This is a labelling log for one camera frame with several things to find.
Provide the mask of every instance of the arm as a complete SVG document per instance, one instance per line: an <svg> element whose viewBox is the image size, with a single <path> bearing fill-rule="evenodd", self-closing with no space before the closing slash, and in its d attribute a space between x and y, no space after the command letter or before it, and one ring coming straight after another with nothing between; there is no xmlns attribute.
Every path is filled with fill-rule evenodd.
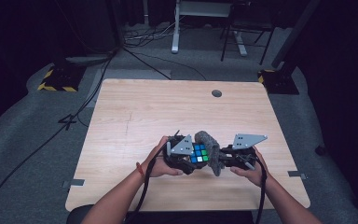
<svg viewBox="0 0 358 224"><path fill-rule="evenodd" d="M262 155L257 150L255 152L267 171L266 194L272 205L274 205L282 223L322 223L282 187L282 185L269 173ZM245 171L238 167L231 167L230 170L236 175L245 176L252 183L260 187L261 167L258 163L255 165L255 171Z"/></svg>
<svg viewBox="0 0 358 224"><path fill-rule="evenodd" d="M153 148L146 160L141 164L144 174L148 163L158 150L167 142L164 136L158 145ZM161 157L157 157L153 167L151 177L161 175L181 175L183 172L167 166ZM87 213L82 223L122 223L126 216L132 199L135 197L138 189L143 185L142 175L134 168L134 170L119 184L107 192Z"/></svg>

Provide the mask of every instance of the chair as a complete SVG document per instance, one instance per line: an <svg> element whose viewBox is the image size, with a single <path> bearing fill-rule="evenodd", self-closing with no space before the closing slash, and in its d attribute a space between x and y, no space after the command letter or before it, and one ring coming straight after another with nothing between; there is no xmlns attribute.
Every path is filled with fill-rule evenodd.
<svg viewBox="0 0 358 224"><path fill-rule="evenodd" d="M238 31L260 34L253 45L243 45L265 48L260 61L261 65L264 61L264 57L266 56L267 49L269 48L269 42L272 38L274 30L275 26L273 25L271 19L268 4L261 1L235 1L231 5L227 19L227 25L220 35L220 38L222 38L224 32L226 31L225 45L223 46L223 52L220 61L223 61L225 57L229 32ZM269 32L267 45L256 45L257 41L265 32Z"/></svg>

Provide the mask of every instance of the wooden table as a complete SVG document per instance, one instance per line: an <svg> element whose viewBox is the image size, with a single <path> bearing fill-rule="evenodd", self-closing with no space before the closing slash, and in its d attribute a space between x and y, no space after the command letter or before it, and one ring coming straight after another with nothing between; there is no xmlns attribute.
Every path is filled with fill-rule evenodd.
<svg viewBox="0 0 358 224"><path fill-rule="evenodd" d="M219 90L221 97L212 96ZM266 134L257 144L270 172L304 206L310 199L264 87L260 83L107 79L89 125L67 210L96 203L142 162L162 135L206 131L221 147L236 133ZM142 188L131 209L139 202ZM260 188L228 168L216 177L210 167L191 175L151 178L142 211L252 210ZM265 208L273 208L266 198Z"/></svg>

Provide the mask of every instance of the rubik's cube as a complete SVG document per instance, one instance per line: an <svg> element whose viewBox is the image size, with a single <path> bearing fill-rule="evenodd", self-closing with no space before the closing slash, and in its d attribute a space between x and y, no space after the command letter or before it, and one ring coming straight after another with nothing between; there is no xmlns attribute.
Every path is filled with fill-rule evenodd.
<svg viewBox="0 0 358 224"><path fill-rule="evenodd" d="M194 151L190 155L190 161L192 163L206 162L209 160L205 145L193 143L193 148Z"/></svg>

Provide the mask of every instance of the black strap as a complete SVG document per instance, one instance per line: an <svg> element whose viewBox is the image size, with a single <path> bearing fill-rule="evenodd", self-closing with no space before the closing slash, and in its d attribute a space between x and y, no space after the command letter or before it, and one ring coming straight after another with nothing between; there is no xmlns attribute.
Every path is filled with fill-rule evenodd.
<svg viewBox="0 0 358 224"><path fill-rule="evenodd" d="M257 159L255 160L260 164L261 166L261 196L260 196L260 205L258 206L258 213L257 213L257 219L255 221L255 224L260 223L261 219L261 213L263 212L263 206L264 206L264 200L266 198L266 180L267 180L267 171L264 168L263 163Z"/></svg>
<svg viewBox="0 0 358 224"><path fill-rule="evenodd" d="M162 146L158 152L156 153L156 155L154 155L153 159L149 162L149 164L147 165L147 169L146 169L146 174L145 174L145 183L144 183L144 190L142 191L142 195L141 198L139 199L138 205L136 206L135 210L133 211L132 215L127 218L125 220L125 224L129 224L132 222L132 220L135 218L136 215L138 215L139 210L141 209L142 203L144 202L146 193L147 193L147 188L149 187L149 179L150 179L150 175L152 173L153 167L156 163L156 157L158 156L158 154L161 152L161 150L165 147Z"/></svg>

